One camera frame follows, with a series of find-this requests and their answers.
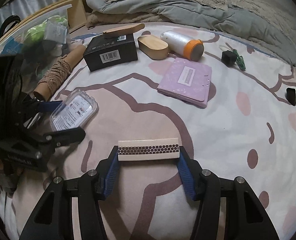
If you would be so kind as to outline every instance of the blue gripper pad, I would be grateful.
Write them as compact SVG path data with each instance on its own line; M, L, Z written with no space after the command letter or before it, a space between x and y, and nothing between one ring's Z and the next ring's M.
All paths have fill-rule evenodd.
M107 198L112 193L113 185L115 183L118 170L119 170L118 152L116 151L116 154L112 160L111 166L109 167L108 173L105 178L105 189L104 189L105 198Z
M177 163L177 168L184 186L185 194L193 201L195 201L197 197L197 194L195 192L195 180L190 172L190 169L188 168L188 165L181 151L179 161Z

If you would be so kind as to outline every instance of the rope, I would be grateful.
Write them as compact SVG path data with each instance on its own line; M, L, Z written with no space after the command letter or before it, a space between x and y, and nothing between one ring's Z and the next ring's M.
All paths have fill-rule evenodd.
M68 62L64 60L66 56L67 55L59 57L57 62L52 66L52 68L47 70L43 78L38 82L38 85L40 83L47 83L47 86L51 91L52 95L70 75L70 66Z

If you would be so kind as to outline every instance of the barcode sticker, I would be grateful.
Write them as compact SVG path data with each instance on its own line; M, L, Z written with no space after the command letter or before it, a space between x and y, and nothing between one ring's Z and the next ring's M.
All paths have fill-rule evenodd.
M126 35L123 35L123 36L119 36L117 41L124 41L125 39L126 39Z
M194 68L185 66L177 83L190 87L195 71L196 70Z
M120 59L119 51L113 50L99 55L103 63Z

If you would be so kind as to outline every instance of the honeycomb pattern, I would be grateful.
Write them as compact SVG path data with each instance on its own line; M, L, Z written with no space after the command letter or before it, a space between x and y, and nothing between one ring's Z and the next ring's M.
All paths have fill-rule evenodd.
M179 152L179 145L156 145L156 146L136 146L136 147L118 147L119 155L136 154L157 154L157 153L175 153Z

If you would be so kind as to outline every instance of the black box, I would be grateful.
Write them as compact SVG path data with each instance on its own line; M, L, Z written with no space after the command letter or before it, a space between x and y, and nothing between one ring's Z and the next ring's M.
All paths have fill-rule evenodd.
M90 71L138 60L134 35L109 39L102 34L95 36L83 56Z

